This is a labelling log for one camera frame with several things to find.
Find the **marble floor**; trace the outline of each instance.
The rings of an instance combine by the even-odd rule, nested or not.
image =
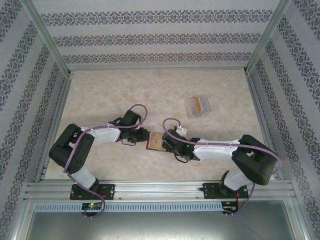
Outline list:
[[[198,95],[208,96],[211,112],[188,119],[185,99]],[[123,117],[137,103],[148,108],[143,127],[149,131],[163,132],[163,120],[173,117],[187,129],[187,139],[229,141],[249,134],[263,141],[243,70],[76,71],[57,136],[71,123],[94,127]],[[134,111],[144,116],[142,107]],[[183,164],[171,153],[146,150],[146,142],[135,147],[120,142],[93,146],[86,165],[100,180],[219,180],[226,170],[237,169],[232,161],[218,159]],[[45,178],[68,177],[50,160]]]

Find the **gray panel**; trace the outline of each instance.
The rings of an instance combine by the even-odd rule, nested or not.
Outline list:
[[[290,240],[295,239],[281,201],[250,202],[235,217],[220,212],[34,213],[28,240]]]

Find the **wall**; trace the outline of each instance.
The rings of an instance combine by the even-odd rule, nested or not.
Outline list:
[[[35,0],[72,70],[245,67],[279,0]]]
[[[42,158],[64,82],[18,0],[0,1],[0,240]]]
[[[251,72],[312,239],[320,239],[320,0],[293,0]]]

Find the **enclosure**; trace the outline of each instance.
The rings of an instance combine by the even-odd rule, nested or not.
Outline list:
[[[319,239],[319,4],[1,1],[1,239]],[[188,119],[194,96],[207,96],[206,117]],[[107,142],[85,164],[114,185],[113,200],[83,219],[88,200],[70,200],[73,182],[50,148],[69,124],[105,125],[134,104],[147,107],[148,131],[177,118],[187,139],[251,135],[282,171],[266,186],[248,184],[245,209],[226,217],[223,199],[200,189],[234,162],[183,164],[145,141]]]

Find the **metal plate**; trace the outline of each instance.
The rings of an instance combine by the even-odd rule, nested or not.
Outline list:
[[[203,189],[207,191],[203,191],[204,199],[235,199],[236,193],[239,194],[239,199],[247,199],[248,198],[248,188],[247,186],[240,187],[235,193],[230,195],[223,195],[219,191],[218,187],[219,183],[204,183]]]
[[[114,184],[99,184],[98,194],[100,194],[104,200],[113,200],[115,195]],[[99,200],[97,196],[92,196],[90,193],[84,191],[77,184],[73,184],[70,193],[70,200]]]

